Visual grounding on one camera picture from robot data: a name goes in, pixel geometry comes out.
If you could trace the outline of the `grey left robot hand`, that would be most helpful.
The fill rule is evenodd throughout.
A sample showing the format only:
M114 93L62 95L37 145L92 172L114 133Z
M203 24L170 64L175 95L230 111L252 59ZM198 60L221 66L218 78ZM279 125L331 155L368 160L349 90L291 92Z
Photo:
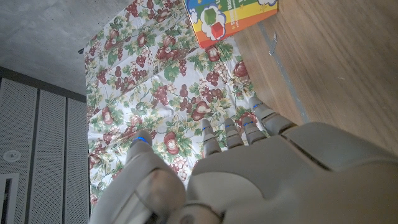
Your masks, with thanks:
M222 151L203 120L205 156L187 185L138 131L91 223L396 223L397 157L325 123L291 122L252 97L242 138Z

